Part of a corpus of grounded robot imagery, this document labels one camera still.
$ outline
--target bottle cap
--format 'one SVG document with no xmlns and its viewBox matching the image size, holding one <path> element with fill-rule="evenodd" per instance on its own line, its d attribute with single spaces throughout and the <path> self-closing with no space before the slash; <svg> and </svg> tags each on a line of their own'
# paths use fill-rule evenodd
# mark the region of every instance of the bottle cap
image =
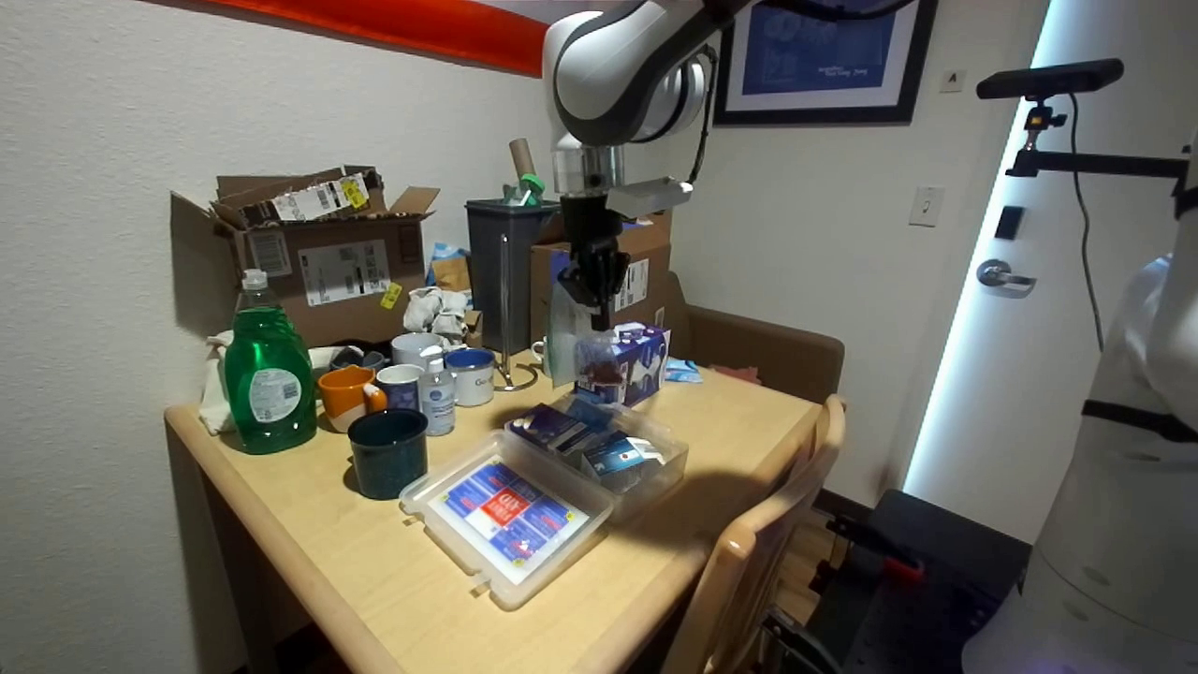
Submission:
<svg viewBox="0 0 1198 674">
<path fill-rule="evenodd" d="M 242 271 L 241 288 L 266 288 L 266 271 Z"/>
</svg>

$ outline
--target plastic bottle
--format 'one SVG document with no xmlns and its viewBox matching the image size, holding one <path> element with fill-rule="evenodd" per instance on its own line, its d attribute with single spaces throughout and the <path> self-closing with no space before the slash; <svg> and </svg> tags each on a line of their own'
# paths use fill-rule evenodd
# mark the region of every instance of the plastic bottle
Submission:
<svg viewBox="0 0 1198 674">
<path fill-rule="evenodd" d="M 242 273 L 226 351 L 226 398 L 249 452 L 279 452 L 315 436 L 312 358 L 262 271 Z"/>
<path fill-rule="evenodd" d="M 442 370 L 442 362 L 430 362 L 421 380 L 421 413 L 426 417 L 430 439 L 454 432 L 454 380 Z"/>
</svg>

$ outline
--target cable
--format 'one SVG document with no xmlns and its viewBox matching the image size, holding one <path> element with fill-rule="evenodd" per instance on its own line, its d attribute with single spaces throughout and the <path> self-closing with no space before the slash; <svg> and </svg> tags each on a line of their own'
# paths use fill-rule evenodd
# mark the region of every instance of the cable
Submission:
<svg viewBox="0 0 1198 674">
<path fill-rule="evenodd" d="M 1078 105 L 1078 94 L 1072 94 L 1072 154 L 1078 159 L 1078 124 L 1081 124 L 1081 105 Z M 1087 195 L 1081 195 L 1081 174 L 1073 170 L 1073 201 L 1081 210 L 1081 282 L 1087 282 L 1087 297 L 1088 297 L 1088 317 L 1095 317 L 1095 340 L 1098 340 L 1098 351 L 1110 348 L 1103 332 L 1102 332 L 1102 306 L 1098 306 L 1098 292 L 1095 292 L 1095 271 L 1088 271 L 1088 205 L 1087 205 Z"/>
</svg>

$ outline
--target framed picture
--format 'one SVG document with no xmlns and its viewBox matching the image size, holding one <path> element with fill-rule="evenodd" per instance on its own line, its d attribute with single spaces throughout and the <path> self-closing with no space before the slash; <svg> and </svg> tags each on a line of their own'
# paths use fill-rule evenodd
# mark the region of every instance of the framed picture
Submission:
<svg viewBox="0 0 1198 674">
<path fill-rule="evenodd" d="M 905 124 L 934 15 L 936 0 L 869 24 L 751 3 L 722 34 L 717 124 Z"/>
</svg>

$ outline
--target label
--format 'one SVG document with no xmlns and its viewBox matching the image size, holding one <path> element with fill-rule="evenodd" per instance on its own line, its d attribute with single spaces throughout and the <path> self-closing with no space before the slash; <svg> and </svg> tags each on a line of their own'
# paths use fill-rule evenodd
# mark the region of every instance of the label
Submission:
<svg viewBox="0 0 1198 674">
<path fill-rule="evenodd" d="M 254 422 L 280 422 L 301 408 L 303 386 L 292 370 L 266 368 L 250 380 L 250 417 Z"/>
<path fill-rule="evenodd" d="M 388 288 L 388 262 L 383 240 L 353 240 L 333 247 L 303 247 L 303 301 L 308 306 L 383 297 Z"/>
<path fill-rule="evenodd" d="M 496 368 L 454 368 L 454 406 L 477 408 L 496 398 Z"/>
<path fill-rule="evenodd" d="M 362 210 L 368 201 L 372 195 L 360 174 L 269 200 L 280 222 L 320 222 L 341 210 Z"/>
<path fill-rule="evenodd" d="M 622 288 L 609 301 L 609 312 L 624 312 L 648 301 L 648 260 L 628 262 Z"/>
<path fill-rule="evenodd" d="M 378 297 L 383 312 L 398 312 L 405 303 L 405 285 L 387 282 L 387 292 Z"/>
<path fill-rule="evenodd" d="M 454 386 L 447 380 L 426 380 L 421 413 L 426 417 L 426 436 L 448 436 L 454 432 Z"/>
<path fill-rule="evenodd" d="M 259 271 L 266 271 L 266 276 L 292 273 L 288 236 L 280 227 L 250 231 L 250 260 Z"/>
</svg>

